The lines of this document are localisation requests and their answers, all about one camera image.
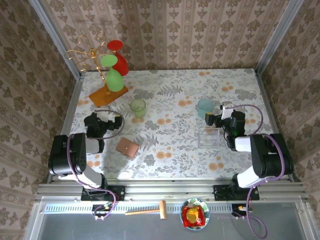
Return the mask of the red wine glass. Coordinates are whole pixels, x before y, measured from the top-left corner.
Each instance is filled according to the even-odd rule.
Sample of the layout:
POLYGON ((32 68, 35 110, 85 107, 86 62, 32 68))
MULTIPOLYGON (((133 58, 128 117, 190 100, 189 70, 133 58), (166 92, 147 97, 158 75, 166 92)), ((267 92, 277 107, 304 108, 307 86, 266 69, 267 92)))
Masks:
POLYGON ((119 50, 124 46, 123 42, 120 40, 111 40, 107 44, 107 48, 114 52, 117 57, 117 63, 113 66, 113 68, 120 73, 123 77, 128 74, 129 67, 126 59, 120 55, 119 50))

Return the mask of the aluminium frame post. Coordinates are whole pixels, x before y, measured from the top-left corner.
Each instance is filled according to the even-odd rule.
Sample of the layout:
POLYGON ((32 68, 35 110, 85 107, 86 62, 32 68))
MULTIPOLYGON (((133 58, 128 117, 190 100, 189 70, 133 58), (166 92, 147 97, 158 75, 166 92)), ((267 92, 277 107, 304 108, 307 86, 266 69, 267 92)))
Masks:
POLYGON ((257 75, 260 76, 266 69, 268 63, 275 54, 277 48, 279 47, 295 16, 300 10, 303 1, 304 0, 289 0, 284 13, 282 14, 275 30, 273 31, 270 40, 266 45, 266 48, 264 49, 260 57, 260 60, 257 63, 257 66, 255 68, 255 72, 257 75))
POLYGON ((68 48, 64 43, 61 35, 57 27, 54 25, 53 20, 51 19, 49 13, 46 11, 44 5, 41 3, 41 0, 28 0, 30 5, 35 10, 36 14, 38 15, 40 21, 42 22, 44 28, 46 29, 47 33, 51 37, 53 43, 55 44, 58 52, 62 56, 64 62, 66 63, 68 69, 74 76, 74 78, 78 81, 81 79, 81 73, 78 71, 76 65, 72 62, 72 60, 68 60, 65 57, 65 53, 67 52, 68 48))

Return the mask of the patterned ceramic bowl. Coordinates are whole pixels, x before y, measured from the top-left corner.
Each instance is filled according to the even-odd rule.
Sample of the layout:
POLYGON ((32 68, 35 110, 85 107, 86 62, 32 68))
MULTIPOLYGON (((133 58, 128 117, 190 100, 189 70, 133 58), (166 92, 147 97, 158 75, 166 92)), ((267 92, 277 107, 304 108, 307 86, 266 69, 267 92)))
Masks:
POLYGON ((182 208, 183 207, 195 207, 195 206, 201 206, 202 208, 202 212, 204 213, 204 217, 205 217, 205 225, 204 226, 194 226, 194 227, 185 227, 189 230, 192 230, 192 231, 199 231, 201 229, 203 229, 209 222, 210 220, 210 210, 209 210, 209 207, 208 205, 201 199, 199 198, 189 198, 187 199, 181 206, 180 208, 180 219, 181 219, 181 222, 183 224, 183 221, 182 221, 182 208))

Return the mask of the aluminium side rail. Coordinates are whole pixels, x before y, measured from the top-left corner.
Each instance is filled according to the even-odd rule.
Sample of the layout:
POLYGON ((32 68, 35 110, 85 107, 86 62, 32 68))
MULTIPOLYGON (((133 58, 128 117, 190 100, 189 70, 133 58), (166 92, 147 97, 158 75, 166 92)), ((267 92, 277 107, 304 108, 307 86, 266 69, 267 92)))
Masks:
MULTIPOLYGON (((278 128, 277 122, 276 122, 276 118, 275 118, 275 114, 272 108, 272 104, 268 98, 268 94, 266 91, 266 88, 264 86, 263 80, 261 75, 257 72, 257 70, 253 69, 253 72, 255 74, 256 80, 257 80, 257 84, 259 86, 260 89, 260 93, 263 99, 263 103, 266 109, 266 113, 269 119, 269 124, 271 126, 272 129, 272 133, 282 133, 281 130, 278 128)), ((296 176, 295 174, 292 172, 291 174, 287 175, 288 180, 291 183, 296 183, 296 182, 301 182, 296 176)))
POLYGON ((52 147, 48 159, 49 174, 46 182, 47 184, 50 184, 55 176, 62 176, 63 174, 65 174, 65 172, 69 173, 71 171, 68 165, 67 158, 67 140, 71 132, 75 111, 77 108, 80 93, 82 91, 84 77, 85 74, 82 73, 80 79, 75 82, 63 122, 62 130, 60 134, 56 135, 53 138, 52 147))

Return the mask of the floral tablecloth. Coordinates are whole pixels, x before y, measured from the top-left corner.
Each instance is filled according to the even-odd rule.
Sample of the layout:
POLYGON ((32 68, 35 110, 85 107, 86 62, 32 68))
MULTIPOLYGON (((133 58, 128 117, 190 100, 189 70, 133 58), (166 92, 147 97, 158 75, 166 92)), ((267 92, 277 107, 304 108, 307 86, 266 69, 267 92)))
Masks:
POLYGON ((87 165, 107 179, 230 178, 252 164, 248 152, 235 152, 224 138, 219 148, 199 148, 198 131, 206 126, 198 116, 200 99, 212 100, 213 114, 230 101, 245 113, 245 132, 272 133, 252 69, 130 71, 128 92, 109 105, 124 116, 120 135, 105 142, 102 153, 87 156, 87 165), (144 118, 130 104, 146 102, 144 118), (122 138, 139 144, 133 158, 116 150, 122 138))

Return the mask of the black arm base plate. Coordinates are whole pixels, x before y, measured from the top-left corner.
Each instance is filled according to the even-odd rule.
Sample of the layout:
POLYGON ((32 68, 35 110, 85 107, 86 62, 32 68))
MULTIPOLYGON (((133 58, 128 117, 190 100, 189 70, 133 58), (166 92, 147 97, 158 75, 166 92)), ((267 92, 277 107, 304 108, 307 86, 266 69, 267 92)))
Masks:
POLYGON ((245 201, 248 197, 249 188, 231 186, 230 184, 213 185, 215 201, 245 201))
MULTIPOLYGON (((124 201, 125 199, 125 186, 123 185, 109 185, 107 189, 114 193, 116 201, 124 201)), ((106 191, 94 189, 82 189, 81 201, 108 201, 112 202, 113 196, 106 191)))

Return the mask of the black connector board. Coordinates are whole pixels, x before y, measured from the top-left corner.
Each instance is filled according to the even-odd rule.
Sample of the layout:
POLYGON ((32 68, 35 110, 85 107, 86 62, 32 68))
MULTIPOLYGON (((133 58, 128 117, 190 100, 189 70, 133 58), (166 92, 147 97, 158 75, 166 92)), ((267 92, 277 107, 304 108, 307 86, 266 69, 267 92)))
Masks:
POLYGON ((234 217, 246 217, 247 216, 247 208, 245 204, 237 204, 237 203, 232 203, 231 204, 232 208, 232 215, 234 217))
POLYGON ((112 209, 112 204, 111 203, 107 203, 107 204, 94 204, 92 206, 92 215, 96 218, 96 219, 102 219, 105 218, 110 210, 112 209))

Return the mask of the red snack packet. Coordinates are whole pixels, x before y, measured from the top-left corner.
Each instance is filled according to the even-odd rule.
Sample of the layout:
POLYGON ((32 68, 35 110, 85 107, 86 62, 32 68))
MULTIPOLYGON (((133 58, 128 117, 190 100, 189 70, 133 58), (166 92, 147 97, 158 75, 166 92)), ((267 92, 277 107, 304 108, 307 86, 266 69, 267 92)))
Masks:
POLYGON ((205 216, 200 205, 193 207, 182 207, 182 222, 184 227, 200 227, 205 225, 205 216))

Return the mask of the slotted metal strip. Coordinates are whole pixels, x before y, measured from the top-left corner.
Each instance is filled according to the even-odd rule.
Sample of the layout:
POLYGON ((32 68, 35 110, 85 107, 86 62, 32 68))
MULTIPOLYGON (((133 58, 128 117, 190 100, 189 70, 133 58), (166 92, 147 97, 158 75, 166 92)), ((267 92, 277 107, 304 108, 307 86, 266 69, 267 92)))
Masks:
MULTIPOLYGON (((232 204, 231 202, 205 202, 209 207, 210 213, 231 213, 232 212, 232 204)), ((175 203, 168 202, 166 204, 167 212, 170 214, 178 214, 180 213, 180 209, 183 205, 183 202, 175 203)), ((262 206, 272 206, 272 205, 280 205, 282 207, 291 207, 295 206, 294 202, 263 202, 256 201, 250 204, 253 206, 253 210, 256 211, 258 207, 262 206)), ((48 203, 44 208, 45 214, 91 214, 92 213, 93 204, 89 202, 71 202, 71 203, 48 203)), ((134 212, 134 211, 142 211, 142 210, 152 210, 157 209, 159 207, 158 202, 130 202, 130 201, 122 201, 116 204, 113 214, 124 214, 126 212, 134 212)))

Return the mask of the green plastic tumbler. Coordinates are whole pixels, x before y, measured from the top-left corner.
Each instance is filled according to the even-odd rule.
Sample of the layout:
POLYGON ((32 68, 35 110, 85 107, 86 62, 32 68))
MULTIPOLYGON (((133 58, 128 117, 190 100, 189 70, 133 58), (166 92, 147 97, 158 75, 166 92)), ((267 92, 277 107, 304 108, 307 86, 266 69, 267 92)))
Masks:
POLYGON ((130 108, 138 119, 142 119, 146 115, 147 104, 143 99, 134 99, 130 103, 130 108))

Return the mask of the blue plastic tumbler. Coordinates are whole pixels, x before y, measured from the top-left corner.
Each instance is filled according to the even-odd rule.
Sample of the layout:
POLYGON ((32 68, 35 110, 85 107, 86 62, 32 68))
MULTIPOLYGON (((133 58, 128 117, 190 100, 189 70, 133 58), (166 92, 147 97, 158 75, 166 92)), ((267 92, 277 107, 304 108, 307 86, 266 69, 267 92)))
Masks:
POLYGON ((207 112, 211 112, 214 107, 214 103, 209 98, 202 98, 197 103, 197 113, 201 119, 204 119, 207 112))

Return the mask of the aluminium front rail beam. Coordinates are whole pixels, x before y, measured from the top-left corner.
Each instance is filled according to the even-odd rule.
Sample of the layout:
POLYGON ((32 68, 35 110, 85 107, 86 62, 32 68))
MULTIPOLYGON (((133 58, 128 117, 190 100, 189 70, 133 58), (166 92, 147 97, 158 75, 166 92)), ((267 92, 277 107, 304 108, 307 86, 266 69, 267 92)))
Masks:
MULTIPOLYGON (((228 185, 228 178, 155 178, 155 179, 110 179, 109 185, 125 187, 126 202, 182 202, 188 198, 200 198, 214 202, 214 185, 228 185)), ((35 200, 57 202, 79 202, 82 186, 74 181, 55 178, 49 184, 40 184, 35 200)), ((287 178, 265 183, 258 187, 263 203, 296 203, 308 201, 302 183, 291 182, 287 178)))

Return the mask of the clear acrylic box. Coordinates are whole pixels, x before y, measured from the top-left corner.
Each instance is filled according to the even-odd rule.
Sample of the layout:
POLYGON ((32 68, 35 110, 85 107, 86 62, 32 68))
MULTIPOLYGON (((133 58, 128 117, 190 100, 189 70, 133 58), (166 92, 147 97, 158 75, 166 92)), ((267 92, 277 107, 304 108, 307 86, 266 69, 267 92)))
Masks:
POLYGON ((198 130, 198 147, 200 149, 217 149, 220 146, 218 128, 200 128, 198 130))

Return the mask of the wooden mallet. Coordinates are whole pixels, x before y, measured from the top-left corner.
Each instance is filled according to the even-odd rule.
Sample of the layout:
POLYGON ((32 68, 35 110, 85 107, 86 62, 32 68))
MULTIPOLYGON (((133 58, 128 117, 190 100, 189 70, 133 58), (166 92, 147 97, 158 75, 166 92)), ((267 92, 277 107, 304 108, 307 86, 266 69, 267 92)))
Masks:
POLYGON ((142 215, 142 214, 151 214, 151 213, 159 213, 160 219, 167 219, 167 205, 165 200, 161 200, 158 204, 157 209, 146 209, 146 210, 138 210, 138 211, 129 211, 126 212, 126 216, 132 215, 142 215))

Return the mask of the green wine glass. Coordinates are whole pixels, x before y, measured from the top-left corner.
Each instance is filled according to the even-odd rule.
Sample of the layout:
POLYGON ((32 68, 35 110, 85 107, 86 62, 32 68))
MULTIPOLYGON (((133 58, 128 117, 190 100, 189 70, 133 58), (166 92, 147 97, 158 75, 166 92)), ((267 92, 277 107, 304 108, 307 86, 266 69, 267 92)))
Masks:
POLYGON ((113 68, 114 65, 118 62, 118 58, 115 55, 107 54, 104 55, 101 60, 103 67, 109 68, 106 73, 106 84, 108 89, 111 92, 119 92, 124 87, 124 81, 121 74, 113 68))

